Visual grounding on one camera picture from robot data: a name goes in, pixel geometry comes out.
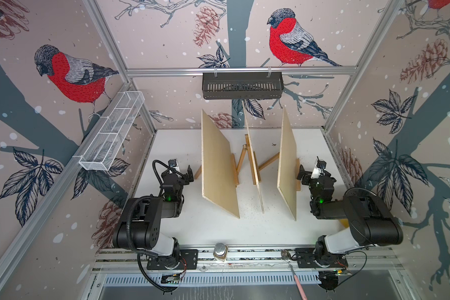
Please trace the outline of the black hanging basket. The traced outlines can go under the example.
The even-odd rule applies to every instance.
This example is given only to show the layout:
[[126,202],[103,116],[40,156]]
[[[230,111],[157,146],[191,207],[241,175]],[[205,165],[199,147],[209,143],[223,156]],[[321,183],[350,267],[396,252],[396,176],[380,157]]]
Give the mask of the black hanging basket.
[[280,72],[218,72],[202,77],[205,100],[272,100],[284,89]]

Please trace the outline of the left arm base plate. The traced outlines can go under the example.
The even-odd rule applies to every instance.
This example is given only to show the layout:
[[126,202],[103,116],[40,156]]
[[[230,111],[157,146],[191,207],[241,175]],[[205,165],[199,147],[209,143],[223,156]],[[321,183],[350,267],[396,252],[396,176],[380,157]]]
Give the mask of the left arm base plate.
[[197,249],[182,249],[171,256],[150,257],[146,268],[149,271],[195,270],[197,262]]

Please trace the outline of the plywood board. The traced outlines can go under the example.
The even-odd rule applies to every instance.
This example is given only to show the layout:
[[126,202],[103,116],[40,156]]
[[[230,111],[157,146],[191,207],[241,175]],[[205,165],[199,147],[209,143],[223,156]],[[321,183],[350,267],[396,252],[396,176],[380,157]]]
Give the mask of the plywood board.
[[282,110],[277,188],[293,220],[297,220],[297,147],[286,109]]
[[240,218],[240,209],[228,139],[212,119],[201,112],[202,197],[230,215]]
[[265,208],[264,208],[263,197],[262,197],[261,188],[260,188],[258,165],[257,165],[257,161],[256,161],[255,152],[253,149],[251,131],[250,131],[250,128],[248,125],[248,119],[247,119],[246,115],[244,115],[244,125],[245,125],[246,131],[247,131],[246,145],[247,145],[247,153],[249,155],[249,162],[251,163],[252,178],[253,178],[254,185],[257,188],[257,195],[258,195],[258,199],[259,199],[259,203],[260,203],[261,212],[262,212],[262,214],[264,214]]

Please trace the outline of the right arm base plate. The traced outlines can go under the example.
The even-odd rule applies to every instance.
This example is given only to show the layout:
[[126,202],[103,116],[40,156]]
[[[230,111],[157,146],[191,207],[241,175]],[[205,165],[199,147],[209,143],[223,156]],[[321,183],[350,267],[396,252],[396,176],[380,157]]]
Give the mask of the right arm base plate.
[[343,254],[331,254],[327,251],[316,253],[315,248],[299,247],[294,250],[293,258],[300,269],[347,268],[348,262]]

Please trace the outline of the pink handled spoon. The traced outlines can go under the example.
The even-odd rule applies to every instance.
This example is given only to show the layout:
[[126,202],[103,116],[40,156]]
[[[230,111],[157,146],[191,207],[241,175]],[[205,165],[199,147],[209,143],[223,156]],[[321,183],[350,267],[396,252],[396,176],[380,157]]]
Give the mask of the pink handled spoon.
[[290,271],[292,273],[292,277],[293,277],[294,282],[295,282],[295,284],[297,286],[297,289],[299,291],[299,295],[301,296],[301,299],[302,300],[307,300],[307,296],[306,296],[306,294],[305,294],[305,292],[303,290],[303,287],[301,286],[300,280],[299,280],[297,274],[295,273],[295,270],[293,269],[293,266],[291,264],[292,259],[291,259],[290,252],[288,250],[286,250],[286,249],[282,249],[281,250],[281,258],[284,261],[286,261],[288,266],[289,266],[289,269],[290,269]]

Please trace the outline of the green circuit board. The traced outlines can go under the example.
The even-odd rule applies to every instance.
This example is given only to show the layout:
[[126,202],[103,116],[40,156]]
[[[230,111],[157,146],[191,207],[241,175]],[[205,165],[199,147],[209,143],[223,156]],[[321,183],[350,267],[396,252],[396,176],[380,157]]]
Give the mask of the green circuit board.
[[162,285],[179,285],[182,280],[180,274],[163,274],[161,276]]

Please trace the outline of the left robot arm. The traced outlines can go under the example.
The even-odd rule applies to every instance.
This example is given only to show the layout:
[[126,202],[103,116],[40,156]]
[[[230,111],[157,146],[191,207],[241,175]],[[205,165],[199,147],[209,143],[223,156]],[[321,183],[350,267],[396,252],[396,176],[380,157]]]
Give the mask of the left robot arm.
[[195,177],[191,167],[182,173],[172,161],[165,164],[156,159],[152,170],[159,183],[158,195],[127,200],[114,229],[112,245],[139,256],[147,255],[172,268],[180,263],[180,244],[176,238],[160,233],[161,221],[180,216],[185,203],[184,187]]

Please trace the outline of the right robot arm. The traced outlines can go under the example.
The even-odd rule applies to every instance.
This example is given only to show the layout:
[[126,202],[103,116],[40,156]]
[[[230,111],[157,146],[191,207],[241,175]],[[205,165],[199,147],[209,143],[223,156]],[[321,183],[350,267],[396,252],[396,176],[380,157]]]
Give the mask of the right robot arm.
[[334,199],[336,179],[318,161],[312,171],[299,167],[297,180],[309,188],[311,214],[319,220],[346,220],[348,227],[335,234],[320,236],[312,252],[313,261],[322,268],[345,266],[345,256],[370,246],[399,245],[403,230],[385,202],[374,192],[361,187],[348,189]]

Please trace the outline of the wooden easel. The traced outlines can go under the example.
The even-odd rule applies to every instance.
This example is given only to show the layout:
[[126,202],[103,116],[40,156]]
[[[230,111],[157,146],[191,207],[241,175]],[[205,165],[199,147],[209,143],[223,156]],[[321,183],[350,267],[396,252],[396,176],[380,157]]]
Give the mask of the wooden easel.
[[[236,168],[235,155],[233,153],[231,154],[231,163],[232,163],[232,172],[233,172],[233,176],[234,176],[234,183],[235,183],[235,186],[237,187],[240,185],[240,182],[239,182],[238,172],[237,172],[237,168]],[[202,166],[200,166],[194,174],[195,181],[199,179],[199,177],[201,176],[201,173],[202,173]]]
[[256,156],[255,152],[252,150],[252,144],[249,134],[245,134],[245,143],[242,145],[242,150],[239,155],[238,163],[236,166],[236,174],[239,175],[243,163],[245,160],[245,157],[248,157],[249,165],[251,169],[251,177],[252,177],[252,183],[253,185],[257,185],[260,182],[260,172],[258,171],[258,165],[256,163]]
[[[280,158],[280,154],[276,153],[273,157],[269,158],[267,161],[263,162],[262,164],[260,164],[258,166],[258,172],[264,170],[267,166],[271,165],[273,162],[275,162],[276,160],[278,160]],[[301,180],[298,179],[298,175],[300,172],[300,159],[297,158],[296,159],[296,167],[295,167],[295,175],[296,175],[296,191],[301,191]]]

